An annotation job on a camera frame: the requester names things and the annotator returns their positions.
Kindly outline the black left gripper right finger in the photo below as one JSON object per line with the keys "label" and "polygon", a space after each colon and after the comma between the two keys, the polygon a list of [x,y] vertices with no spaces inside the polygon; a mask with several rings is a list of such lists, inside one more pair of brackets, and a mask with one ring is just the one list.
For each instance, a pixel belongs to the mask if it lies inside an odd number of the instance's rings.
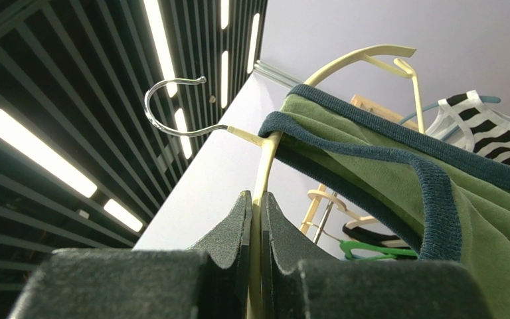
{"label": "black left gripper right finger", "polygon": [[341,261],[312,243],[262,196],[266,318],[490,318],[475,280],[457,263]]}

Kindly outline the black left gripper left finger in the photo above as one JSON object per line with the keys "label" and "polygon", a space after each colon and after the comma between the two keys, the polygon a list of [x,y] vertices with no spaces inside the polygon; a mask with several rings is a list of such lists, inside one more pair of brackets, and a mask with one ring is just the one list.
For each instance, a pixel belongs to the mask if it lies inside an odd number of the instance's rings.
{"label": "black left gripper left finger", "polygon": [[251,194],[188,249],[60,249],[32,273],[11,318],[244,318]]}

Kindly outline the green tank top navy trim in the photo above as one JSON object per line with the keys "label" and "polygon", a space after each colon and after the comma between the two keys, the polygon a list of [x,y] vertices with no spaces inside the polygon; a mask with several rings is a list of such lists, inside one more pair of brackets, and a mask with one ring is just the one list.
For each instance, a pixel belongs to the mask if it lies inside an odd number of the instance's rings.
{"label": "green tank top navy trim", "polygon": [[510,166],[300,84],[258,132],[276,158],[326,184],[421,261],[461,264],[495,318],[510,318]]}

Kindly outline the cream plastic hanger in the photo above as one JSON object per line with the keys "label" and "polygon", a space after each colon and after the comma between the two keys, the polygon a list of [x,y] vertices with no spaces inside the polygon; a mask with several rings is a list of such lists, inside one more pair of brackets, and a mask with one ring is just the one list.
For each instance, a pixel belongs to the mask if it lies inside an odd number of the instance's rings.
{"label": "cream plastic hanger", "polygon": [[[316,86],[321,81],[325,80],[328,76],[341,70],[342,68],[358,61],[365,61],[369,64],[377,66],[397,76],[408,78],[412,81],[414,92],[414,103],[416,110],[419,112],[422,109],[420,89],[418,83],[418,75],[414,68],[412,68],[404,58],[410,58],[417,51],[416,48],[406,47],[400,45],[374,45],[363,49],[351,51],[339,58],[331,61],[319,70],[314,72],[304,84],[308,86]],[[258,166],[258,173],[256,184],[254,188],[254,197],[250,204],[253,209],[253,217],[250,222],[250,255],[249,255],[249,281],[248,288],[245,289],[246,297],[246,314],[245,318],[262,318],[263,317],[263,296],[262,296],[262,198],[265,191],[268,189],[268,180],[272,168],[274,156],[278,149],[282,133],[272,132],[269,137],[262,138],[240,128],[228,126],[224,124],[217,124],[195,130],[192,132],[182,132],[170,128],[158,121],[152,114],[149,102],[151,97],[160,88],[168,84],[182,84],[182,85],[199,85],[204,84],[207,79],[203,76],[198,79],[185,79],[175,78],[171,80],[163,80],[154,84],[144,96],[144,112],[148,121],[158,130],[177,137],[198,137],[211,133],[215,130],[224,130],[230,134],[238,136],[239,138],[250,142],[262,149],[262,155]]]}

